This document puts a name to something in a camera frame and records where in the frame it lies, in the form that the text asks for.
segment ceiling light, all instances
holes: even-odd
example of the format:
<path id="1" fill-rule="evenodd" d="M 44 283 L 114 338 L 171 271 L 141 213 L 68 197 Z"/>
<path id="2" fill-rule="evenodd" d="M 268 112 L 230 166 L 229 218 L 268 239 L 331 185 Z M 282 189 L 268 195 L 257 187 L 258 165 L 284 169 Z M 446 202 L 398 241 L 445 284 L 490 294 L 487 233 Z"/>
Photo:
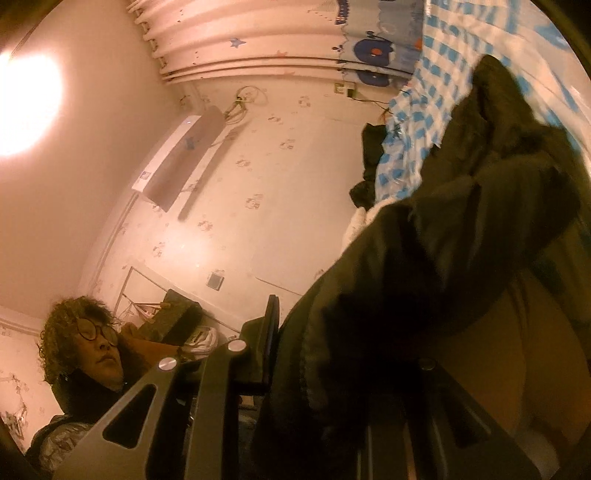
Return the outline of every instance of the ceiling light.
<path id="1" fill-rule="evenodd" d="M 56 117 L 61 95 L 60 72 L 50 58 L 0 56 L 0 155 L 33 146 Z"/>

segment woman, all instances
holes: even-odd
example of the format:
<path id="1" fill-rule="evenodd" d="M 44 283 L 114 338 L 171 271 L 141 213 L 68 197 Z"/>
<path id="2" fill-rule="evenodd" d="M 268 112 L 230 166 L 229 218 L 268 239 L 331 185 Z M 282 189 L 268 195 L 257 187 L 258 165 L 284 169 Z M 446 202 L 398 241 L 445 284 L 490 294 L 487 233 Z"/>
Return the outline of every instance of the woman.
<path id="1" fill-rule="evenodd" d="M 166 356 L 186 356 L 177 346 L 144 340 L 130 323 L 118 334 L 111 312 L 90 297 L 54 305 L 39 354 L 45 381 L 64 411 L 37 432 L 26 453 L 47 478 L 145 372 Z"/>

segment wall-mounted air conditioner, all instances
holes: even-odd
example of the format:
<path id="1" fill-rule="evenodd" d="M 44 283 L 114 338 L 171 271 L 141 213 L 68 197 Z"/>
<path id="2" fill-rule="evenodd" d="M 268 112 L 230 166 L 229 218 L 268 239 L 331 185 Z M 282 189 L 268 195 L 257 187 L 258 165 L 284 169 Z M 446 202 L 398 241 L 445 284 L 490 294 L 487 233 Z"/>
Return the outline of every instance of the wall-mounted air conditioner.
<path id="1" fill-rule="evenodd" d="M 132 188 L 168 212 L 225 126 L 224 114 L 217 107 L 203 115 L 187 115 L 150 158 Z"/>

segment round glasses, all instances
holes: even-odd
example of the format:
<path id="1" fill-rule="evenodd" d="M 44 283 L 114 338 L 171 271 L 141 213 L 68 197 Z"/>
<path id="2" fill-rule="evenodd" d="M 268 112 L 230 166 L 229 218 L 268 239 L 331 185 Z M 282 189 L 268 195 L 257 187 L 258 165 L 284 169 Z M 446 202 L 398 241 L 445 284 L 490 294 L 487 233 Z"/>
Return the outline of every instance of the round glasses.
<path id="1" fill-rule="evenodd" d="M 76 326 L 78 333 L 86 340 L 94 340 L 100 332 L 112 346 L 117 346 L 119 342 L 117 332 L 108 325 L 96 325 L 88 319 L 76 319 Z"/>

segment black fabric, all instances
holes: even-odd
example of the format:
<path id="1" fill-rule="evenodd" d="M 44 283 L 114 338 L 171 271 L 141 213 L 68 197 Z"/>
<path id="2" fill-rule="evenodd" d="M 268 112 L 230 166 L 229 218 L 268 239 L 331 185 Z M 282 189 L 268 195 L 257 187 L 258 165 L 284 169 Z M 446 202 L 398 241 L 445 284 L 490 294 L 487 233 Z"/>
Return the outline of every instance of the black fabric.
<path id="1" fill-rule="evenodd" d="M 576 217 L 578 161 L 566 133 L 537 123 L 510 73 L 484 57 L 422 186 L 382 208 L 286 318 L 254 437 L 262 471 L 348 478 L 371 365 L 396 355 L 388 340 L 482 317 Z"/>
<path id="2" fill-rule="evenodd" d="M 49 425 L 39 430 L 25 457 L 36 470 L 43 472 L 39 464 L 41 445 L 47 436 L 59 426 L 71 422 L 94 424 L 123 396 L 131 385 L 126 384 L 121 392 L 114 392 L 79 369 L 68 377 L 60 379 L 51 386 L 51 390 L 64 415 L 55 416 Z"/>
<path id="3" fill-rule="evenodd" d="M 375 203 L 375 173 L 384 154 L 382 142 L 387 134 L 385 125 L 366 124 L 361 133 L 363 142 L 363 181 L 355 185 L 349 196 L 357 208 L 369 210 Z"/>

